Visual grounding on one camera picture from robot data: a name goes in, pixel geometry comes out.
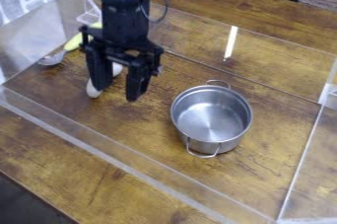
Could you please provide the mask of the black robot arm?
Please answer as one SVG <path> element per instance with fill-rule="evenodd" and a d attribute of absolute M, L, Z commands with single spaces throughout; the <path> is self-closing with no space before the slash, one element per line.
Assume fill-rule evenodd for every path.
<path fill-rule="evenodd" d="M 151 0 L 101 0 L 101 27 L 83 26 L 80 47 L 85 52 L 88 88 L 97 93 L 113 82 L 113 65 L 128 67 L 127 100 L 147 92 L 160 74 L 164 49 L 148 38 Z"/>

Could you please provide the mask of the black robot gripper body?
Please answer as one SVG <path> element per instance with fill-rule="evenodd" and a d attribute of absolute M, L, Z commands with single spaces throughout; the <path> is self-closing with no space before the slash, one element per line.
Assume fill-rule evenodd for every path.
<path fill-rule="evenodd" d="M 137 50 L 145 55 L 151 75 L 160 73 L 161 54 L 164 50 L 149 39 L 149 23 L 157 23 L 164 17 L 152 19 L 151 3 L 141 2 L 129 5 L 101 5 L 101 23 L 93 27 L 83 26 L 81 48 L 105 52 L 121 63 L 131 65 L 133 62 L 127 50 Z"/>

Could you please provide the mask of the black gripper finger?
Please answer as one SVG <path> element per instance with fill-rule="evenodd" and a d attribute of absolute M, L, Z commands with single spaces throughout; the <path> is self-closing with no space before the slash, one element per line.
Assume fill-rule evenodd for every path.
<path fill-rule="evenodd" d="M 128 67 L 127 74 L 127 100 L 136 102 L 148 90 L 151 82 L 151 69 L 144 60 L 135 61 Z"/>
<path fill-rule="evenodd" d="M 103 91 L 112 84 L 112 61 L 105 53 L 91 45 L 85 48 L 85 61 L 92 85 L 97 91 Z"/>

